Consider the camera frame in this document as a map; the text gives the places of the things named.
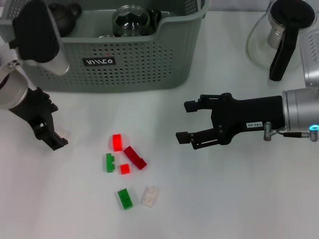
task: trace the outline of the black kettle handle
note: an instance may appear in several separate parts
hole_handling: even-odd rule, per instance
[[[272,81],[281,81],[290,59],[295,51],[299,28],[295,23],[290,22],[283,32],[277,53],[270,66],[269,79]]]
[[[72,14],[74,15],[75,19],[78,19],[82,13],[82,8],[80,4],[74,2],[66,6],[67,9],[69,9]]]

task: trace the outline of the label sticker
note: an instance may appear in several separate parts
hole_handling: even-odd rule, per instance
[[[262,122],[252,122],[252,123],[246,123],[247,128],[260,128],[263,127]]]
[[[112,66],[116,65],[114,56],[96,57],[96,58],[82,58],[85,66]]]

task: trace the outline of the glass teapot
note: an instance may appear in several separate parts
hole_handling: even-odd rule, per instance
[[[269,79],[280,81],[286,70],[300,65],[298,35],[317,21],[317,13],[303,0],[271,0],[267,12],[250,32],[246,52]]]

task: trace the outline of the small red cube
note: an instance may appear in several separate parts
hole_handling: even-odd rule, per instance
[[[112,137],[114,152],[122,151],[122,137],[120,134],[114,134]]]
[[[128,174],[128,173],[131,172],[131,171],[130,171],[130,166],[129,166],[128,163],[120,165],[120,170],[121,170],[121,174],[122,174],[122,175]]]

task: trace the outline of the gray plastic basket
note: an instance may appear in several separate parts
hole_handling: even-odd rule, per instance
[[[0,20],[4,41],[14,39],[11,20],[28,0],[6,0]],[[41,67],[23,65],[37,87],[58,92],[129,92],[168,89],[188,78],[201,21],[209,0],[45,0],[47,4],[71,2],[83,8],[76,29],[62,38],[69,72],[58,77]],[[135,4],[162,11],[155,34],[142,37],[105,37],[112,34],[112,13],[123,5]],[[116,65],[85,66],[83,58],[113,56]]]

